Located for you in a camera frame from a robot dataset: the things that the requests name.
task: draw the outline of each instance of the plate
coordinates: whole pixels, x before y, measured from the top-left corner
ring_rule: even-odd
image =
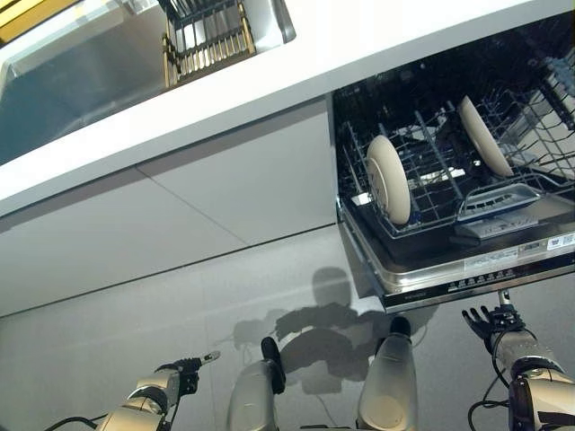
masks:
[[[510,177],[513,171],[505,160],[503,153],[498,147],[493,135],[485,126],[479,112],[471,102],[468,96],[459,103],[457,107],[459,117],[464,125],[467,135],[470,137],[471,142],[477,148],[477,152],[482,157],[485,164],[496,174],[501,177]]]
[[[379,208],[392,223],[406,224],[411,212],[407,178],[394,145],[385,136],[376,136],[369,144],[367,175]]]

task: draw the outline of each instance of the dishwasher rack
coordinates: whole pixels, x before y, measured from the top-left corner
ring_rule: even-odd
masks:
[[[562,61],[571,79],[574,57],[571,52]],[[507,178],[484,165],[453,102],[445,101],[426,119],[415,110],[411,123],[388,131],[385,115],[369,109],[377,100],[377,88],[352,85],[339,90],[335,102],[356,114],[336,130],[341,195],[352,197],[356,205],[370,205],[392,238],[509,211],[544,194],[569,195],[575,184],[575,98],[569,94],[569,78],[550,69],[534,90],[501,88],[476,101],[513,171]],[[391,223],[370,196],[366,154],[376,135],[390,139],[405,171],[411,201],[405,225]]]
[[[162,36],[166,88],[255,55],[241,0],[158,1],[166,14]]]

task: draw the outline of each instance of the sticker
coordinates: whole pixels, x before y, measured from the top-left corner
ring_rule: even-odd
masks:
[[[464,261],[464,268],[466,271],[478,269],[482,267],[496,266],[504,261],[517,260],[519,247],[505,249],[501,251],[494,251],[493,253],[483,254]]]
[[[575,233],[573,232],[551,238],[547,243],[547,250],[560,249],[561,247],[567,247],[572,244],[575,244]]]

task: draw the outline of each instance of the kitchen counter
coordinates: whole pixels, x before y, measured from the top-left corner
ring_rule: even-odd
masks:
[[[571,0],[286,0],[296,38],[0,166],[0,216]]]

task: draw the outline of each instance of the cabinet door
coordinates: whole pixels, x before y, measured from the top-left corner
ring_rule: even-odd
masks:
[[[0,315],[245,245],[128,170],[0,219]]]
[[[324,100],[138,169],[249,244],[336,221]]]

